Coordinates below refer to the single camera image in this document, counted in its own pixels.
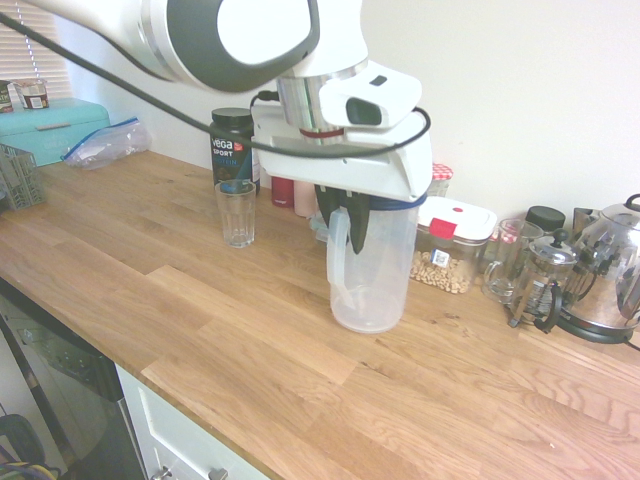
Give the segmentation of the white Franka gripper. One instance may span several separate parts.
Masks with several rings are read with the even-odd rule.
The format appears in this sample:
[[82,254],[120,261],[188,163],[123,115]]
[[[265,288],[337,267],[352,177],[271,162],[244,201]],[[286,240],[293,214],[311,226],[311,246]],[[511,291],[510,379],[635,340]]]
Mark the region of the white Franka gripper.
[[[347,192],[346,208],[355,254],[362,251],[365,243],[370,214],[368,195],[417,199],[431,183],[432,152],[428,134],[382,155],[363,158],[352,155],[399,144],[418,134],[426,125],[426,119],[420,113],[409,114],[389,129],[348,129],[343,140],[334,145],[307,142],[297,128],[286,122],[283,109],[279,106],[256,105],[252,115],[257,142],[315,155],[312,158],[292,157],[262,150],[259,152],[259,161],[272,177],[318,184],[315,186],[316,199],[327,226],[330,225],[331,214],[342,206],[344,190],[354,191]],[[335,154],[339,151],[347,151],[350,155],[333,159],[317,157],[320,153]]]

